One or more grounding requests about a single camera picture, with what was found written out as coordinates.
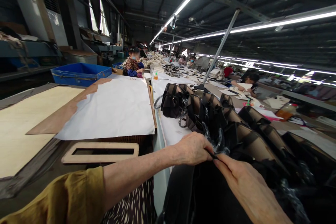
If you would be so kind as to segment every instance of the white paper sheet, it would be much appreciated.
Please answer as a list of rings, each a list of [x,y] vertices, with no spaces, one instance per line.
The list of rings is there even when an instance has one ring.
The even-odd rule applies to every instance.
[[[113,79],[98,85],[55,136],[61,140],[154,134],[154,119],[144,79]]]

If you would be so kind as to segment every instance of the ceiling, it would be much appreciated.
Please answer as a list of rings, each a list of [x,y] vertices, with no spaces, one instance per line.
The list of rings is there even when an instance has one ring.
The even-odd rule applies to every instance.
[[[152,37],[183,0],[112,0],[130,27]],[[336,0],[237,0],[268,18],[297,14],[336,4]],[[169,33],[191,37],[226,29],[235,8],[218,0],[191,0],[181,11]],[[233,27],[259,20],[241,12]],[[240,57],[278,62],[295,62],[336,67],[336,18],[287,25],[275,32],[268,30],[230,34],[223,50]],[[160,36],[171,41],[172,37]],[[197,40],[195,46],[218,47],[220,37]]]

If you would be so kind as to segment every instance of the plastic bottle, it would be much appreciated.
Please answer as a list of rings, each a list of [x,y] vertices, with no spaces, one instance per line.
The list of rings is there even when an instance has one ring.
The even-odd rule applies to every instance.
[[[276,113],[276,116],[283,118],[280,119],[280,121],[287,121],[296,113],[297,107],[298,107],[297,104],[287,103],[284,106],[282,106],[281,109],[279,109],[279,111]]]

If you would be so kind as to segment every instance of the window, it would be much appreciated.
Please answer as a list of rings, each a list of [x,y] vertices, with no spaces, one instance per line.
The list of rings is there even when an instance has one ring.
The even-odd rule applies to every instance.
[[[103,4],[102,4],[102,0],[100,1],[100,30],[101,33],[106,35],[106,36],[110,36],[109,31],[107,29],[107,25],[106,25],[106,19],[105,19],[105,13],[104,13],[104,9],[103,9]],[[98,32],[98,28],[97,28],[97,23],[96,23],[96,19],[95,19],[95,15],[93,14],[93,9],[92,9],[92,5],[91,5],[91,1],[89,0],[89,6],[90,6],[90,16],[91,16],[91,23],[92,23],[92,30]]]

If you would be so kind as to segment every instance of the metal pole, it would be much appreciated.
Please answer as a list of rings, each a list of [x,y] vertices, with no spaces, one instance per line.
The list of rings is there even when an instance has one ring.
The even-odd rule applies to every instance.
[[[213,59],[211,65],[210,65],[210,67],[209,67],[208,72],[206,73],[206,76],[205,76],[204,81],[203,81],[203,85],[205,85],[205,83],[206,83],[206,81],[207,81],[207,79],[208,79],[208,77],[209,77],[209,75],[210,75],[210,72],[212,71],[212,68],[214,67],[214,65],[215,65],[215,63],[216,63],[216,61],[217,61],[218,55],[220,54],[221,50],[223,49],[224,43],[225,43],[226,39],[228,38],[228,36],[229,36],[229,34],[230,34],[230,31],[231,31],[231,29],[232,29],[232,26],[233,26],[233,24],[235,23],[235,21],[236,21],[236,19],[237,19],[237,17],[238,17],[239,12],[240,12],[240,9],[237,9],[236,12],[234,13],[232,19],[231,19],[231,22],[230,22],[230,24],[229,24],[229,27],[227,28],[227,30],[226,30],[226,32],[225,32],[223,38],[222,38],[222,41],[221,41],[221,43],[220,43],[220,45],[219,45],[219,47],[218,47],[218,50],[217,50],[216,55],[215,55],[215,58]]]
[[[173,43],[174,43],[174,39],[175,39],[175,36],[173,36],[173,41],[171,42],[171,48],[170,48],[170,52],[169,52],[169,58],[170,58],[170,56],[171,56],[171,54],[172,54],[172,49],[173,49]]]

